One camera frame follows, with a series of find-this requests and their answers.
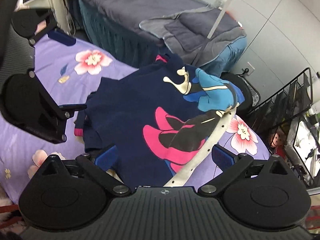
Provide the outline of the navy cartoon print shirt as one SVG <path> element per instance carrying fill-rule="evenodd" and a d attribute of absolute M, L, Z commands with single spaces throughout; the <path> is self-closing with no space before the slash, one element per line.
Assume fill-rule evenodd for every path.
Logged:
<path fill-rule="evenodd" d="M 116 145 L 112 170 L 129 188 L 163 186 L 244 99 L 231 82 L 175 54 L 158 55 L 121 80 L 103 77 L 78 114 L 74 133 L 86 152 Z"/>

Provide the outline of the purple floral bed sheet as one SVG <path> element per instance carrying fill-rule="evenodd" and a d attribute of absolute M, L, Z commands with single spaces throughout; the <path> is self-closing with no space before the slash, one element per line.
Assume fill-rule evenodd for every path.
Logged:
<path fill-rule="evenodd" d="M 103 77 L 121 80 L 137 70 L 83 40 L 65 46 L 45 36 L 35 45 L 35 74 L 58 105 L 86 103 Z M 74 133 L 79 113 L 67 121 L 67 141 L 62 144 L 52 144 L 1 120 L 1 185 L 13 202 L 18 202 L 50 154 L 75 159 L 86 152 L 83 138 Z M 226 132 L 227 140 L 219 144 L 222 147 L 254 159 L 268 158 L 266 146 L 238 116 L 237 110 Z"/>

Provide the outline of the small doll toy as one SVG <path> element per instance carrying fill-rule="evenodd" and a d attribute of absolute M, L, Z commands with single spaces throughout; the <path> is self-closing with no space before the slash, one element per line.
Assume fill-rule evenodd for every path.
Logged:
<path fill-rule="evenodd" d="M 273 154 L 279 155 L 286 159 L 286 152 L 284 150 L 286 136 L 282 132 L 276 132 L 269 135 L 268 143 L 273 151 Z"/>

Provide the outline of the white plastic hanger strip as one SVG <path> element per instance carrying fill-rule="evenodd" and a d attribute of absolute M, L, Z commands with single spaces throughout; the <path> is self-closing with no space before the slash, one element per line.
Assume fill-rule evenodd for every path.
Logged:
<path fill-rule="evenodd" d="M 164 185 L 165 187 L 192 186 L 198 190 L 203 184 L 213 179 L 216 174 L 222 173 L 213 162 L 211 151 L 215 144 L 224 144 L 227 140 L 226 131 L 235 114 L 236 110 L 233 109 L 223 115 L 199 152 Z"/>

